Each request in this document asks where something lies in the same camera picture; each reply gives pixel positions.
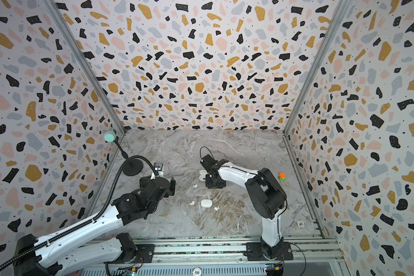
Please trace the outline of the white earbud charging case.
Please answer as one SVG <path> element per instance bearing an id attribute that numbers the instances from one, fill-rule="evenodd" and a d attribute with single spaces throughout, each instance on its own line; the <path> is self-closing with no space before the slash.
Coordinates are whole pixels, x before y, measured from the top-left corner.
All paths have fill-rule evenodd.
<path id="1" fill-rule="evenodd" d="M 206 180 L 206 176 L 207 176 L 207 171 L 206 170 L 200 170 L 200 176 L 199 176 L 199 179 L 200 179 L 200 181 L 204 181 L 205 182 L 205 180 Z"/>

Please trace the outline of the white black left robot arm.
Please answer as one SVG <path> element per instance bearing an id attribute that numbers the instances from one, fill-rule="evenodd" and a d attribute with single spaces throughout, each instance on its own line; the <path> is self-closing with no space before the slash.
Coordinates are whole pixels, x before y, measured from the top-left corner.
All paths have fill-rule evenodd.
<path id="1" fill-rule="evenodd" d="M 65 276 L 99 263 L 150 263 L 153 245 L 138 246 L 130 234 L 120 233 L 96 244 L 87 243 L 107 232 L 146 219 L 163 198 L 175 194 L 175 179 L 143 177 L 140 188 L 115 199 L 102 214 L 63 231 L 36 238 L 21 238 L 16 247 L 20 259 L 13 264 L 17 276 Z"/>

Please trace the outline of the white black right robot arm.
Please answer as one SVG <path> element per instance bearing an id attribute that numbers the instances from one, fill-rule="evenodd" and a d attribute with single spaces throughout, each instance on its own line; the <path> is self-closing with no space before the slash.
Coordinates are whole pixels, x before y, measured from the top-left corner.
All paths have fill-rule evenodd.
<path id="1" fill-rule="evenodd" d="M 231 182 L 244 187 L 253 208 L 262 218 L 261 252 L 267 259 L 281 253 L 284 243 L 280 226 L 281 215 L 288 207 L 287 195 L 267 168 L 250 170 L 239 167 L 226 159 L 217 161 L 206 155 L 200 161 L 200 175 L 208 189 L 222 189 Z"/>

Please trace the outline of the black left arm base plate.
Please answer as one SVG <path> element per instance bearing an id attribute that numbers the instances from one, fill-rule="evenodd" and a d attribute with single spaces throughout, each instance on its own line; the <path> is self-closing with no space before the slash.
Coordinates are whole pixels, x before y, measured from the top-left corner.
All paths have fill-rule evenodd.
<path id="1" fill-rule="evenodd" d="M 130 265 L 151 263 L 155 252 L 154 244 L 134 244 L 123 251 L 123 263 Z"/>

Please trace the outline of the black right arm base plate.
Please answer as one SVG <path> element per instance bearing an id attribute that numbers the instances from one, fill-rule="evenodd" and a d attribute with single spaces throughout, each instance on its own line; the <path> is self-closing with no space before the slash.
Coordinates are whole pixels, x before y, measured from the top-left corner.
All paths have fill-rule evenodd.
<path id="1" fill-rule="evenodd" d="M 248 261 L 292 261 L 293 253 L 291 244 L 280 241 L 274 247 L 270 247 L 264 241 L 246 243 L 243 253 Z"/>

